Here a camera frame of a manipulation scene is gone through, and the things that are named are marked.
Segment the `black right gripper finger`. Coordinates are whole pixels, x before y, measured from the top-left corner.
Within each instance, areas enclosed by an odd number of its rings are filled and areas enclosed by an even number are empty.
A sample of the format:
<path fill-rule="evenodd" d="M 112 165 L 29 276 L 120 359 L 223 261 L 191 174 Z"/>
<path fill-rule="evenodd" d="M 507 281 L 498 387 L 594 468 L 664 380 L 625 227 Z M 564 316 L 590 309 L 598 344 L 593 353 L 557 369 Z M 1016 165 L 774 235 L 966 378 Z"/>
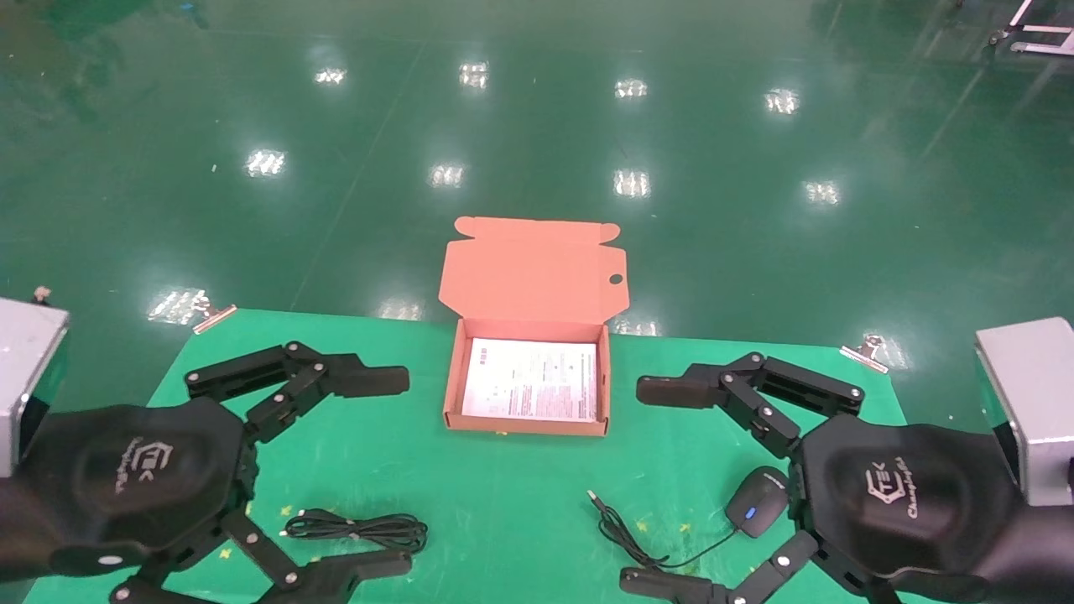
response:
<path fill-rule="evenodd" d="M 670 603 L 769 603 L 808 565 L 863 603 L 900 603 L 896 584 L 910 569 L 910 536 L 891 530 L 798 530 L 732 587 L 651 566 L 622 569 L 620 587 Z"/>
<path fill-rule="evenodd" d="M 824 418 L 857 416 L 863 405 L 863 388 L 763 353 L 725 366 L 692 363 L 680 376 L 640 376 L 636 397 L 661 408 L 722 409 L 777 459 L 790 458 L 802 433 L 772 398 Z"/>

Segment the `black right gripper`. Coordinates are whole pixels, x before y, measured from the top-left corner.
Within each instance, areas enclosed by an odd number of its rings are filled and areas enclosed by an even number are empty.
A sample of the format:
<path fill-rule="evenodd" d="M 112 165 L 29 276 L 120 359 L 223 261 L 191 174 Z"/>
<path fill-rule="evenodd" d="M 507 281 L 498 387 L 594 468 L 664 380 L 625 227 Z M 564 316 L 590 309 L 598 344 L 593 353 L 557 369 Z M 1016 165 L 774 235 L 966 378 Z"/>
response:
<path fill-rule="evenodd" d="M 871 603 L 1073 600 L 1071 506 L 1028 504 L 988 435 L 829 419 L 790 455 L 790 518 Z"/>

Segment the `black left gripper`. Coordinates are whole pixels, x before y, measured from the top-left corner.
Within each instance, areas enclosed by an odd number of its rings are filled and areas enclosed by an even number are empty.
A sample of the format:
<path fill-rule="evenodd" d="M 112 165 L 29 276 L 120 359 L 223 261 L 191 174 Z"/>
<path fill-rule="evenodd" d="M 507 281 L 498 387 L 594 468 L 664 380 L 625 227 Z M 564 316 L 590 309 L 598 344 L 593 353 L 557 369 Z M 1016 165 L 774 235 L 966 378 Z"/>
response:
<path fill-rule="evenodd" d="M 165 583 L 227 540 L 268 578 L 260 603 L 347 603 L 362 583 L 413 567 L 413 555 L 400 549 L 299 566 L 242 509 L 258 471 L 252 442 L 272 442 L 330 396 L 406 393 L 406 366 L 366 366 L 355 353 L 288 341 L 195 368 L 185 386 L 198 400 L 79 409 L 39 426 L 3 479 L 4 581 L 135 567 L 112 590 L 112 603 L 200 603 Z M 274 392 L 246 413 L 245 425 L 218 404 L 268 387 Z"/>

